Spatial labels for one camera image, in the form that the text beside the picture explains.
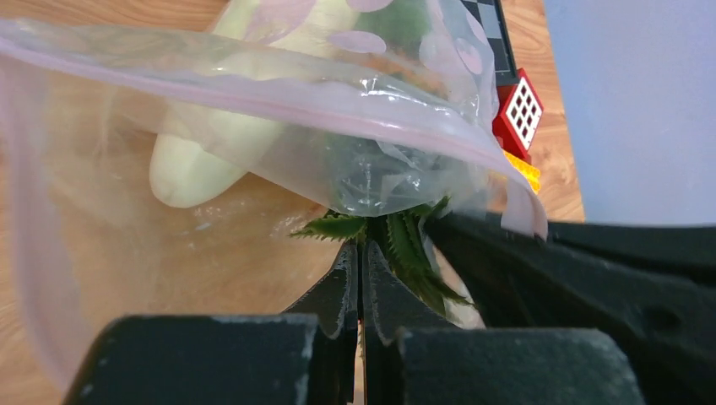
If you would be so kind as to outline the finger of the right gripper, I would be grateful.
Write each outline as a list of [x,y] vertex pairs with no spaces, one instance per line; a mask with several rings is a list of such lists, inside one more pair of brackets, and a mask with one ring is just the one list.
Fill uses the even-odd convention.
[[551,222],[557,244],[651,273],[715,285],[715,227]]
[[488,327],[588,328],[628,357],[650,404],[715,401],[715,285],[613,262],[449,214],[426,233]]

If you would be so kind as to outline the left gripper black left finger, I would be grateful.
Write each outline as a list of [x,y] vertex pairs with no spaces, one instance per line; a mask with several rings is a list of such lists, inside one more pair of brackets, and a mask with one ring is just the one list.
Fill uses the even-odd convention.
[[275,315],[132,315],[91,344],[66,404],[347,404],[354,398],[358,251]]

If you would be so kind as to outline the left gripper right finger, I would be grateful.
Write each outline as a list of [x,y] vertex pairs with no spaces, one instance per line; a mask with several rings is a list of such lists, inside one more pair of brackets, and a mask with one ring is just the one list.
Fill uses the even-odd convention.
[[642,404],[626,355],[589,329],[462,329],[361,251],[369,404]]

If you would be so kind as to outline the fake pineapple with green crown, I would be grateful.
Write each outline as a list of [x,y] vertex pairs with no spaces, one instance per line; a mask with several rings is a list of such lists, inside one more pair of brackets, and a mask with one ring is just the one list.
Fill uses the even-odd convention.
[[322,217],[290,233],[295,238],[352,240],[360,246],[373,241],[392,273],[421,301],[441,316],[445,302],[469,305],[469,300],[449,287],[432,263],[424,236],[424,223],[443,213],[449,197],[378,217],[361,217],[329,209]]

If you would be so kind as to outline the clear dotted zip bag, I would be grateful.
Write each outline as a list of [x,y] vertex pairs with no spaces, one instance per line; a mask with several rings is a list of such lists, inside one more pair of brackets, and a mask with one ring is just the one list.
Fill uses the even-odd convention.
[[461,1],[231,1],[205,31],[1,21],[15,274],[66,389],[128,312],[233,311],[209,286],[280,285],[319,248],[315,204],[378,217],[448,197],[545,237],[492,130],[495,26]]

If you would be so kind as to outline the pale yellow fake banana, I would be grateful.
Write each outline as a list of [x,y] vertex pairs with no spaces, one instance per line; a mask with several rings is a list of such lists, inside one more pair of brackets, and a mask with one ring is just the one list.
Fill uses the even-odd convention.
[[[337,49],[326,34],[350,30],[358,18],[346,1],[231,1],[209,31],[330,58]],[[169,207],[206,203],[252,169],[284,129],[281,122],[172,101],[155,140],[150,189]]]

